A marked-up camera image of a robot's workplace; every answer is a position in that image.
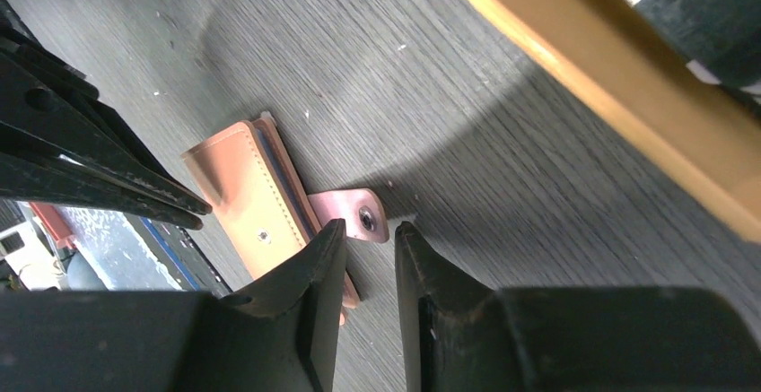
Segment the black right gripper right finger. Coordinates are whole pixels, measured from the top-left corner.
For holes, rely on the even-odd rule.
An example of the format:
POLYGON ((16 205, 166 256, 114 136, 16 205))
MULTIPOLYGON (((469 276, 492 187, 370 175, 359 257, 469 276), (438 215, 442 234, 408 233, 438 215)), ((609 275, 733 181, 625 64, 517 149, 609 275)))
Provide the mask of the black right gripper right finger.
POLYGON ((411 222, 395 233, 407 390, 497 391, 505 333, 494 292, 440 255, 411 222))

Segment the oval wooden card tray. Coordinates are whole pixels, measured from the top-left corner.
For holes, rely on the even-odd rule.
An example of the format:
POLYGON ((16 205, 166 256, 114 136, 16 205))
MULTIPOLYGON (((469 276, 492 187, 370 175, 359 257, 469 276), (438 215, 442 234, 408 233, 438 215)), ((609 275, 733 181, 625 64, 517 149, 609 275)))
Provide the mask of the oval wooden card tray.
POLYGON ((468 0, 742 238, 760 239, 760 124, 625 0, 468 0))

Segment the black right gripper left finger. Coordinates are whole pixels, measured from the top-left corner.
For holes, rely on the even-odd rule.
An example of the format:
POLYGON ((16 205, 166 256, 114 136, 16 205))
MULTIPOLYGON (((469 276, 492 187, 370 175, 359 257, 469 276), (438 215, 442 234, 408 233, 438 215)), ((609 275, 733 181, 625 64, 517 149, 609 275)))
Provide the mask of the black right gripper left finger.
POLYGON ((330 391, 346 266, 346 225, 328 223, 301 251, 222 302, 222 391, 330 391))

